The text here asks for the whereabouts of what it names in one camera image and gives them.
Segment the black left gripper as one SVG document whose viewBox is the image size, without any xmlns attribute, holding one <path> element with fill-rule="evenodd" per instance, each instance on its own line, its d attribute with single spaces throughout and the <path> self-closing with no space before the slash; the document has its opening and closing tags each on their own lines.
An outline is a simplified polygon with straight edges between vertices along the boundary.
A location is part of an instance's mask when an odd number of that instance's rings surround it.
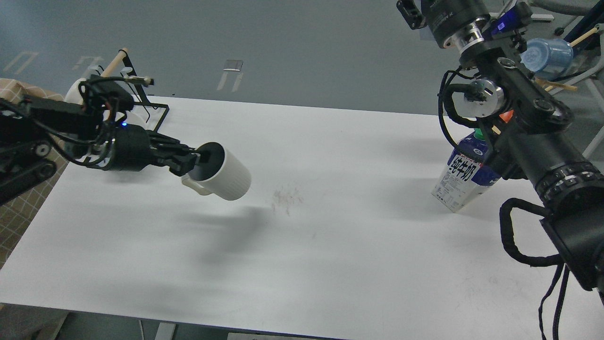
<svg viewBox="0 0 604 340">
<path fill-rule="evenodd" d="M 158 157 L 157 150 L 171 154 Z M 101 162 L 101 169 L 140 171 L 148 165 L 168 166 L 172 174 L 181 177 L 195 166 L 210 161 L 211 153 L 194 153 L 194 150 L 176 138 L 146 130 L 141 126 L 119 125 L 114 133 L 110 153 Z"/>
</svg>

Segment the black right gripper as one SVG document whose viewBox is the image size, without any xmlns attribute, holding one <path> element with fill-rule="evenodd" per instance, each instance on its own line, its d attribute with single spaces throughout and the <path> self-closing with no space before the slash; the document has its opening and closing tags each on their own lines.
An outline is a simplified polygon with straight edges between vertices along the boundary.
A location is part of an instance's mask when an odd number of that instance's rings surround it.
<svg viewBox="0 0 604 340">
<path fill-rule="evenodd" d="M 481 0 L 398 0 L 396 8 L 410 29 L 429 28 L 440 48 L 466 49 L 485 41 L 490 13 Z"/>
</svg>

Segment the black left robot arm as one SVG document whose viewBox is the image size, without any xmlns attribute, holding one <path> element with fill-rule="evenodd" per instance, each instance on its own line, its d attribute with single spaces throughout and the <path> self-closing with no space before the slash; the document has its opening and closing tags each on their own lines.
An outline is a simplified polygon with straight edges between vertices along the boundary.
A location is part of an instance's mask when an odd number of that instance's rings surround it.
<svg viewBox="0 0 604 340">
<path fill-rule="evenodd" d="M 138 172 L 168 167 L 179 177 L 201 181 L 221 168 L 225 152 L 217 144 L 197 149 L 157 131 L 126 122 L 135 101 L 119 82 L 136 87 L 154 83 L 142 76 L 91 76 L 77 82 L 83 103 L 22 95 L 1 99 L 1 203 L 49 180 L 58 169 L 48 157 L 90 169 Z"/>
</svg>

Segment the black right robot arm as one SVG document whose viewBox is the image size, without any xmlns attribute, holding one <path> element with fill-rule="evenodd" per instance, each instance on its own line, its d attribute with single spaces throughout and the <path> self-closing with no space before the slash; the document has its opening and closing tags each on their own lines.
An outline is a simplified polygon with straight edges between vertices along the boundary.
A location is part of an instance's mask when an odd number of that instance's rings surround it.
<svg viewBox="0 0 604 340">
<path fill-rule="evenodd" d="M 492 18 L 480 0 L 399 0 L 397 9 L 411 29 L 428 27 L 440 48 L 460 51 L 459 67 L 444 74 L 438 93 L 438 118 L 444 136 L 460 151 L 446 129 L 453 122 L 478 128 L 488 146 L 483 164 L 504 180 L 531 181 L 542 206 L 511 198 L 500 207 L 500 233 L 505 252 L 531 267 L 554 265 L 560 293 L 552 338 L 559 322 L 568 278 L 574 275 L 587 291 L 603 295 L 603 175 L 565 136 L 571 110 L 555 99 L 520 61 L 526 49 L 522 32 L 531 9 L 518 2 Z M 511 211 L 542 217 L 541 225 L 557 254 L 534 257 L 515 245 Z"/>
</svg>

